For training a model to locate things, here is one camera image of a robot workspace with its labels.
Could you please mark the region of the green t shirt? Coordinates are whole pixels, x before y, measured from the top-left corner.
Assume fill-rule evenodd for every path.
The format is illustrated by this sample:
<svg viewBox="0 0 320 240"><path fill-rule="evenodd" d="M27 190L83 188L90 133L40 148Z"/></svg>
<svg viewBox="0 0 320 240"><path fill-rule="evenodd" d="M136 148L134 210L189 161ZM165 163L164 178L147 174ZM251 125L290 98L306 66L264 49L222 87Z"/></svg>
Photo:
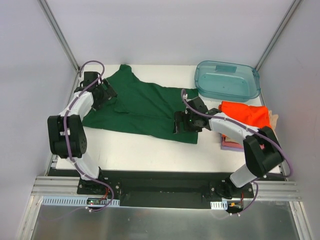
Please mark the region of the green t shirt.
<svg viewBox="0 0 320 240"><path fill-rule="evenodd" d="M106 80L117 97L101 109L91 110L83 118L85 127L197 144L196 132L174 133L174 113L185 110L181 88L143 82L126 64Z"/></svg>

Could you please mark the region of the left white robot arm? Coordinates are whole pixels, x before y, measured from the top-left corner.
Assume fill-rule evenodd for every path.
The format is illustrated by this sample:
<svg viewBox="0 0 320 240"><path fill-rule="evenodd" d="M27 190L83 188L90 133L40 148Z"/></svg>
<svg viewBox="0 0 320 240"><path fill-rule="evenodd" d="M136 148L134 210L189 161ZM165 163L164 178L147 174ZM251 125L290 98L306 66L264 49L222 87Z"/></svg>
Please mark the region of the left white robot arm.
<svg viewBox="0 0 320 240"><path fill-rule="evenodd" d="M87 152L83 120L91 110L99 111L115 99L117 93L98 72L86 71L80 80L66 108L47 119L49 146L52 154L68 160L81 179L89 181L89 190L99 195L105 191L106 183L99 178L100 168Z"/></svg>

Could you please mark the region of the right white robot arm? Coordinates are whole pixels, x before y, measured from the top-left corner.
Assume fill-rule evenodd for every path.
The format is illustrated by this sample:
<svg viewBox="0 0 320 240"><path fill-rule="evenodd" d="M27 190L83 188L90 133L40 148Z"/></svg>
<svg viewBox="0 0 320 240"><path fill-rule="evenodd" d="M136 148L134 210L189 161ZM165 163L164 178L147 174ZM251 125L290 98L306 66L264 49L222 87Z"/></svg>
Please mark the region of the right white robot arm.
<svg viewBox="0 0 320 240"><path fill-rule="evenodd" d="M207 129L230 137L243 147L245 164L227 178L225 192L228 196L237 197L246 184L263 178L286 160L270 127L247 125L217 108L208 109L200 97L188 100L183 94L181 98L185 110L174 113L174 134L199 133Z"/></svg>

